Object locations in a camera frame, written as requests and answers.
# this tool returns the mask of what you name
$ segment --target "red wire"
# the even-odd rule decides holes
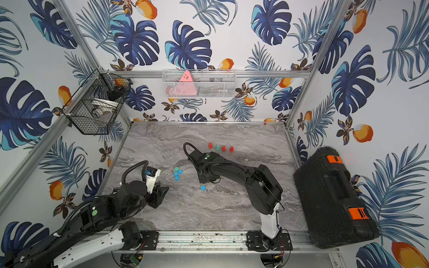
[[[139,248],[139,250],[136,252],[136,253],[134,253],[132,256],[134,256],[134,255],[136,255],[136,254],[138,254],[141,250],[142,250],[142,248],[143,248],[143,246],[145,245],[145,241],[143,241],[143,244],[142,244],[142,246]]]

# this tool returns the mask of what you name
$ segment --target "white wire basket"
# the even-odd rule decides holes
[[[179,82],[185,71],[190,71],[193,82]],[[237,77],[235,70],[164,70],[167,97],[171,99],[232,98]]]

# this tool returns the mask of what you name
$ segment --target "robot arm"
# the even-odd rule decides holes
[[[188,153],[186,146],[194,149]],[[279,209],[282,187],[270,170],[264,166],[244,166],[223,158],[215,152],[201,153],[195,146],[186,142],[183,150],[197,173],[200,183],[215,181],[224,176],[246,187],[253,207],[260,212],[261,232],[269,240],[269,244],[281,235],[278,228],[276,211]]]
[[[142,170],[142,181],[131,181],[126,183],[126,175],[137,166],[144,165]],[[69,257],[73,246],[84,238],[94,235],[107,227],[114,226],[120,220],[127,220],[136,215],[146,205],[157,208],[163,201],[168,187],[161,187],[155,183],[151,175],[159,175],[157,169],[147,167],[147,161],[140,162],[128,169],[122,177],[122,185],[115,188],[114,192],[108,196],[99,196],[85,201],[77,206],[66,218],[63,226],[55,233],[41,240],[39,243],[12,252],[6,252],[3,267],[8,268],[50,268],[52,264],[59,268],[73,267],[89,258],[96,257],[104,253],[100,249],[129,250],[137,247],[142,242],[139,229],[134,222],[123,224],[119,230],[105,235],[106,243],[100,242],[93,254],[84,250],[86,243],[97,243],[91,240],[78,245],[81,248],[79,258]]]

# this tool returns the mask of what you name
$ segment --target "black wire basket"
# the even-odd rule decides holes
[[[83,135],[109,134],[110,127],[124,104],[132,82],[111,73],[102,74],[97,69],[82,83],[79,89],[86,82],[92,84],[82,99],[65,116]],[[70,104],[74,95],[63,107],[63,114],[64,108]]]

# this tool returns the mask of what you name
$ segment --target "wire basket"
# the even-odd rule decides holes
[[[118,75],[100,74],[97,69],[92,72],[90,77],[96,79],[92,81],[82,99],[65,115],[84,135],[109,134],[110,127],[124,104],[132,82]],[[62,113],[72,101],[73,96],[63,107]]]
[[[185,71],[190,71],[193,82],[179,82]],[[235,70],[164,70],[162,81],[168,98],[220,99],[236,95]]]

